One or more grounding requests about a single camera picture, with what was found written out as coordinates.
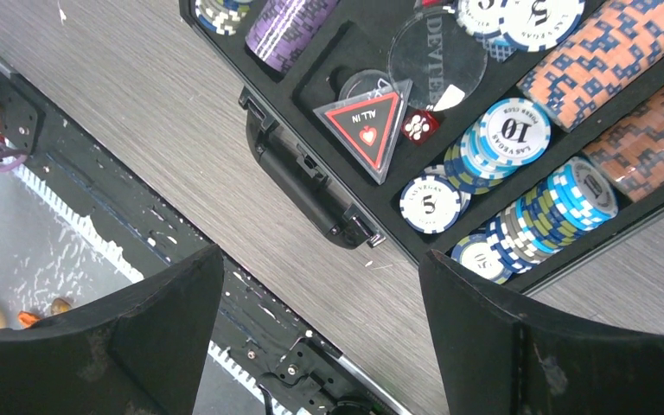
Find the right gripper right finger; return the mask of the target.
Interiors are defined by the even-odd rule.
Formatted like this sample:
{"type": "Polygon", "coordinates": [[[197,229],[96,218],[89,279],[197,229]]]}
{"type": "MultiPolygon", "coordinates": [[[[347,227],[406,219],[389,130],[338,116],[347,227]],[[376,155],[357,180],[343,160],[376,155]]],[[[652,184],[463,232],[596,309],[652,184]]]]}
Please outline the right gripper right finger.
{"type": "Polygon", "coordinates": [[[557,310],[430,251],[418,275],[452,414],[664,414],[664,335],[557,310]]]}

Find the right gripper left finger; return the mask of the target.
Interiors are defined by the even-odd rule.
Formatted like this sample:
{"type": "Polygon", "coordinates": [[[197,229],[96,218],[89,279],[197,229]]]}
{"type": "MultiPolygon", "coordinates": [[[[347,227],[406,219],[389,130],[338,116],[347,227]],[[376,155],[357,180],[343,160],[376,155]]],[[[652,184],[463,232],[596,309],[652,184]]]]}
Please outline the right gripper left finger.
{"type": "Polygon", "coordinates": [[[206,246],[122,290],[0,329],[0,414],[190,414],[224,282],[206,246]]]}

